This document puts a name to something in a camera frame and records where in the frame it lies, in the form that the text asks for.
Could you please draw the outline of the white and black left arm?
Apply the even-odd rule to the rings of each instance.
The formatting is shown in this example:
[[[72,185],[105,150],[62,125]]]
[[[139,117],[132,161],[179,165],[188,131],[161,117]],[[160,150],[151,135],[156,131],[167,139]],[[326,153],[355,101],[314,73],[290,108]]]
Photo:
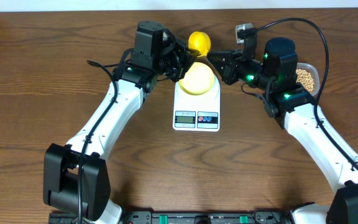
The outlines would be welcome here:
[[[74,214],[72,223],[119,223],[122,208],[109,197],[107,161],[124,126],[158,82],[179,81],[199,56],[168,29],[139,31],[119,63],[102,65],[111,80],[92,117],[64,146],[44,156],[44,204]]]

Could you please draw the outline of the yellow plastic measuring scoop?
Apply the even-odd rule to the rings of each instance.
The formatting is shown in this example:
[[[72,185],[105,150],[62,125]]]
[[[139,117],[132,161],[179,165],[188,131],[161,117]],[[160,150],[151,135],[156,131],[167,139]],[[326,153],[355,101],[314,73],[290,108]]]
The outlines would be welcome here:
[[[207,56],[211,49],[211,39],[204,32],[193,32],[188,39],[188,48],[197,50],[201,56]]]

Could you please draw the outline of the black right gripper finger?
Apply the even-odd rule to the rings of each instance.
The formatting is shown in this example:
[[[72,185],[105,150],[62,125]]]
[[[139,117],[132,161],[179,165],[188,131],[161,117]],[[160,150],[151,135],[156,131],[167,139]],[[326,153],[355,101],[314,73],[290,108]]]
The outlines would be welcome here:
[[[225,77],[229,74],[228,61],[225,58],[210,59],[212,66],[216,69],[221,77]]]
[[[207,53],[207,59],[210,62],[227,62],[231,57],[233,50],[213,50]]]

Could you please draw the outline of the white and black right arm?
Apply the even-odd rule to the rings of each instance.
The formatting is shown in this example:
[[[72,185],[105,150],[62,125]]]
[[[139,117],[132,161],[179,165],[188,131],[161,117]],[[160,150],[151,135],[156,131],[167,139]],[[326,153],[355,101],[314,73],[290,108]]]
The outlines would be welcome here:
[[[291,209],[281,223],[358,223],[358,154],[326,120],[316,99],[297,81],[298,56],[292,40],[277,37],[255,60],[255,38],[242,50],[216,50],[207,59],[224,83],[242,81],[264,91],[267,114],[308,152],[334,193],[330,206],[306,203]]]

